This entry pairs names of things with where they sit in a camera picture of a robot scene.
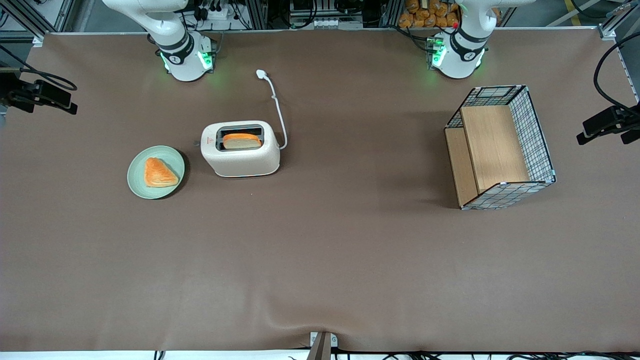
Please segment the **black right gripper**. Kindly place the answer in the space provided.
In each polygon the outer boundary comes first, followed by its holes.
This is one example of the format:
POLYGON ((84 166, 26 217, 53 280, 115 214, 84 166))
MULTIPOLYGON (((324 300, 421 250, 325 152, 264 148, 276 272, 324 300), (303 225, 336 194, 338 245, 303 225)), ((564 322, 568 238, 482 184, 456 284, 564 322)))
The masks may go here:
POLYGON ((68 91, 45 80, 20 80, 16 74, 0 75, 0 102, 5 107, 15 107, 26 113, 34 112, 35 106, 51 107, 72 116, 78 112, 78 105, 71 101, 68 91))

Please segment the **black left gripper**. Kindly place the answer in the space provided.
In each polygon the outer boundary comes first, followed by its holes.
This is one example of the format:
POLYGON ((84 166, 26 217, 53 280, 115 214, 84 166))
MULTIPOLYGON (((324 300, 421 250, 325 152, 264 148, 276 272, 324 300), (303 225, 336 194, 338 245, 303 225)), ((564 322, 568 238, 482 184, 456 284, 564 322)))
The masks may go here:
POLYGON ((596 138, 622 132, 620 137, 624 145, 638 141, 640 139, 639 111, 639 102, 625 109, 612 105, 583 121, 583 131, 576 135, 576 140, 582 146, 596 138))

